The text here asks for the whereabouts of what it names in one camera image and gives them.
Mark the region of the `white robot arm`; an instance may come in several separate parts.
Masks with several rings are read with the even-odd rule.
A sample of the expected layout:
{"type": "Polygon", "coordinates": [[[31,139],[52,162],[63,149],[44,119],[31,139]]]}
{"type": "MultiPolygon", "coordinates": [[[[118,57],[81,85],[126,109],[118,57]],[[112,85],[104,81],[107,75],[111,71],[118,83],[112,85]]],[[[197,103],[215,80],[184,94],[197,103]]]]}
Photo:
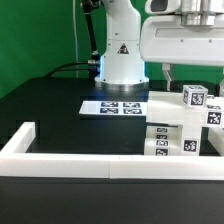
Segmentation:
{"type": "Polygon", "coordinates": [[[145,86],[146,62],[160,63],[168,83],[176,64],[224,68],[224,0],[147,0],[142,20],[131,0],[81,0],[93,58],[95,84],[130,90],[145,86]],[[91,12],[106,11],[106,51],[100,55],[91,12]]]}

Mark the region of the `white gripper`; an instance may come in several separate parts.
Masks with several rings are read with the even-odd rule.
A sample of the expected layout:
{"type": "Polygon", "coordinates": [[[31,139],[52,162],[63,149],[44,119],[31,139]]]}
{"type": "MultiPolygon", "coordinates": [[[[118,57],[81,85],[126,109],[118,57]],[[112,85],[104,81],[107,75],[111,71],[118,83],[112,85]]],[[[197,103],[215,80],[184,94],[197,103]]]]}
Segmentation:
{"type": "MultiPolygon", "coordinates": [[[[140,55],[163,63],[168,91],[175,80],[173,64],[224,66],[224,15],[213,26],[183,26],[178,15],[151,16],[143,23],[140,55]]],[[[224,97],[224,67],[219,96],[224,97]]]]}

